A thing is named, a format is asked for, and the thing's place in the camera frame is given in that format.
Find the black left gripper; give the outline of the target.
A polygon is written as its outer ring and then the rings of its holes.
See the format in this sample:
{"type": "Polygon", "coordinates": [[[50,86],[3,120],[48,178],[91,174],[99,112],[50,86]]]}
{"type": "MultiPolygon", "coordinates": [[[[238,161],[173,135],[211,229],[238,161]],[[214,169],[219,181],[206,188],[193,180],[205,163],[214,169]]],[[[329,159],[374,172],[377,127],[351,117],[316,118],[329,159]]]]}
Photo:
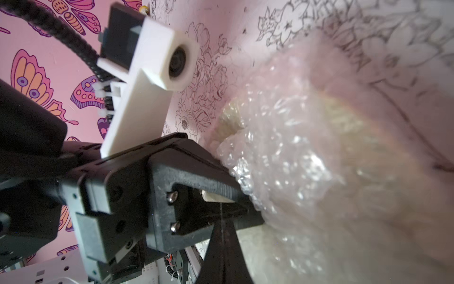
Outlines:
{"type": "Polygon", "coordinates": [[[96,265],[118,262],[143,241],[172,253],[207,240],[217,221],[236,229],[264,220],[229,170],[184,133],[100,155],[98,143],[67,141],[76,166],[62,177],[80,252],[96,265]]]}

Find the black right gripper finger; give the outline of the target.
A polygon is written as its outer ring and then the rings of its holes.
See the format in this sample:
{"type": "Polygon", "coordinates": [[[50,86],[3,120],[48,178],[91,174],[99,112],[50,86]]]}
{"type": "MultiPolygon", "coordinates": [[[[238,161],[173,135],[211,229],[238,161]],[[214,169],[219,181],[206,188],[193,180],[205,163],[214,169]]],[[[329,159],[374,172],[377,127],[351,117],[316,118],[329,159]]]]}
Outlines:
{"type": "Polygon", "coordinates": [[[196,284],[253,284],[231,220],[217,221],[196,284]]]}

